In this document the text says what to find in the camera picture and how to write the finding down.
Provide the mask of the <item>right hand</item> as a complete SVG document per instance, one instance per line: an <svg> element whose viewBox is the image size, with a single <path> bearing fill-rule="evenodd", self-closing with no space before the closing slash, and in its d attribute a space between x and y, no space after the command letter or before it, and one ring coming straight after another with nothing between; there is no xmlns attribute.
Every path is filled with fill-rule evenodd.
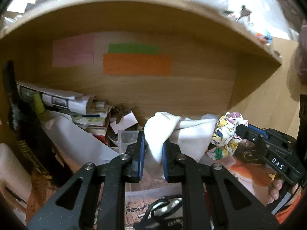
<svg viewBox="0 0 307 230"><path fill-rule="evenodd" d="M283 186L284 180L283 178L279 175L276 174L273 181L268 187L268 196L267 196L267 204L271 204L280 197L280 190Z"/></svg>

